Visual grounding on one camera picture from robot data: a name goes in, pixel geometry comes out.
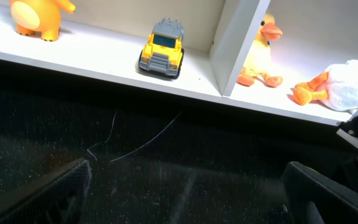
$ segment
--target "orange plush leg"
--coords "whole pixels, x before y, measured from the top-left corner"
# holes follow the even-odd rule
[[[311,92],[303,87],[295,87],[293,90],[293,98],[296,103],[303,106],[310,103],[312,100],[327,100],[327,90]]]
[[[275,88],[283,83],[283,77],[271,77],[268,73],[262,73],[261,76],[270,87]]]
[[[41,35],[41,39],[44,41],[55,41],[59,39],[59,28],[43,31]]]
[[[323,72],[320,75],[318,75],[316,78],[312,79],[312,81],[308,83],[299,83],[295,86],[296,87],[302,87],[308,91],[314,91],[317,86],[322,84],[328,79],[328,72]]]
[[[255,78],[252,77],[254,72],[252,70],[242,68],[237,82],[241,85],[252,86],[255,83]]]
[[[24,27],[20,26],[19,24],[16,24],[16,26],[17,26],[17,33],[20,35],[34,35],[35,34],[35,31],[24,28]]]

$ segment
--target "dusty black surface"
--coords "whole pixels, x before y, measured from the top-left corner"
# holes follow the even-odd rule
[[[287,162],[357,155],[335,130],[0,61],[0,195],[85,157],[82,223],[289,223]]]

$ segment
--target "orange duck foot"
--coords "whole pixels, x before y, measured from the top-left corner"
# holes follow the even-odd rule
[[[266,84],[270,87],[276,88],[283,83],[283,77],[270,77],[266,80]]]
[[[255,83],[255,78],[249,75],[240,75],[237,82],[241,85],[252,86]]]
[[[299,88],[299,87],[302,87],[308,91],[314,91],[314,89],[312,89],[312,87],[310,87],[309,83],[307,82],[296,84],[295,88]]]
[[[293,98],[296,103],[303,106],[311,102],[313,95],[310,91],[303,87],[296,87],[293,90]]]

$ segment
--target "white shelf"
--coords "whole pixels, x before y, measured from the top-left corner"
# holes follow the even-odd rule
[[[206,52],[185,49],[179,79],[169,80],[138,71],[137,60],[146,43],[141,37],[68,21],[62,22],[56,42],[15,31],[9,8],[0,6],[1,60],[329,125],[351,117],[321,105],[298,106],[292,102],[287,97],[290,87],[304,81],[296,75],[292,79],[285,75],[284,84],[277,89],[258,82],[250,88],[236,85],[232,96],[226,98],[219,92]]]
[[[60,30],[55,42],[19,35],[9,8],[0,6],[0,59],[203,100],[221,97],[206,52],[185,49],[180,77],[157,78],[137,68],[147,39],[68,21]]]

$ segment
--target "truck windshield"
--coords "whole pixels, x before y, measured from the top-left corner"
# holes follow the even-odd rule
[[[154,44],[158,44],[165,47],[175,48],[175,42],[177,40],[169,37],[164,37],[161,35],[154,34]]]

